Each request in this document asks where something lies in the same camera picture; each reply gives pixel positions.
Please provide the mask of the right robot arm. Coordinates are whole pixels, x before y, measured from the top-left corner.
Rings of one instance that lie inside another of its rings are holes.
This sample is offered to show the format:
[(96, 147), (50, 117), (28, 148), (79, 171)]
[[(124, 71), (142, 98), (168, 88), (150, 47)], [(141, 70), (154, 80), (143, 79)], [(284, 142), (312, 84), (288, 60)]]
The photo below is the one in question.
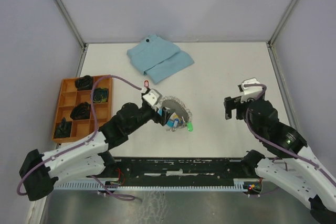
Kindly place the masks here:
[(251, 134), (297, 175), (277, 167), (258, 151), (251, 150), (241, 164), (246, 177), (258, 175), (282, 188), (309, 210), (318, 223), (335, 223), (335, 177), (317, 159), (307, 141), (294, 128), (279, 121), (278, 111), (269, 101), (241, 97), (224, 100), (225, 118), (244, 120)]

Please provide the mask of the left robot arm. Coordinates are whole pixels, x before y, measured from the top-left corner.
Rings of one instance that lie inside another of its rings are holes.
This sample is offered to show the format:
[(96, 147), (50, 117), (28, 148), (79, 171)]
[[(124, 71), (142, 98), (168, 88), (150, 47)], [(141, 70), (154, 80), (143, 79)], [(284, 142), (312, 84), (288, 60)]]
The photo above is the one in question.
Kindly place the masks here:
[(19, 170), (17, 194), (36, 201), (49, 195), (57, 184), (90, 175), (112, 176), (116, 164), (109, 150), (129, 139), (129, 135), (148, 121), (165, 126), (174, 109), (152, 108), (146, 102), (138, 107), (126, 103), (97, 131), (57, 150), (30, 151)]

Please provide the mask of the blue tag key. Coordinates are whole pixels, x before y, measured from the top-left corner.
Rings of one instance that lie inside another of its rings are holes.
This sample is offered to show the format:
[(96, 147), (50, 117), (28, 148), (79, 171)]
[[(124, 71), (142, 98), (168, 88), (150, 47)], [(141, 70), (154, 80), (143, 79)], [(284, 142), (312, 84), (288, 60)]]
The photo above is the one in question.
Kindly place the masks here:
[(180, 119), (179, 118), (169, 119), (167, 125), (168, 127), (176, 128), (180, 125)]

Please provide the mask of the metal key organizer blue handle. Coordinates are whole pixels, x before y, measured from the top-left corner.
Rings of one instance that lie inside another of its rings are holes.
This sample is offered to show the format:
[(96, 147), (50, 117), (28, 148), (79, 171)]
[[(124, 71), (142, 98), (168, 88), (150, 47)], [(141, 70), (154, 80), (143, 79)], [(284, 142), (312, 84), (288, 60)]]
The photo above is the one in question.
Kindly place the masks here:
[(179, 118), (180, 125), (176, 128), (168, 127), (165, 125), (167, 131), (175, 132), (180, 129), (187, 129), (187, 122), (192, 122), (192, 113), (191, 111), (185, 106), (185, 104), (174, 96), (165, 96), (162, 98), (161, 107), (167, 107), (169, 109), (175, 109), (175, 113), (170, 117), (170, 119)]

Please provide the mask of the green tag key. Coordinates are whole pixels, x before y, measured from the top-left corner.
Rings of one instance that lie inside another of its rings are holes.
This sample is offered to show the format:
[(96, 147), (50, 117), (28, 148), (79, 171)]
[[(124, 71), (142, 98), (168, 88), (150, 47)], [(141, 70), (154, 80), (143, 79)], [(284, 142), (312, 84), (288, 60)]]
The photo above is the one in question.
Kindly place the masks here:
[(193, 132), (194, 128), (192, 122), (187, 122), (186, 126), (189, 132)]

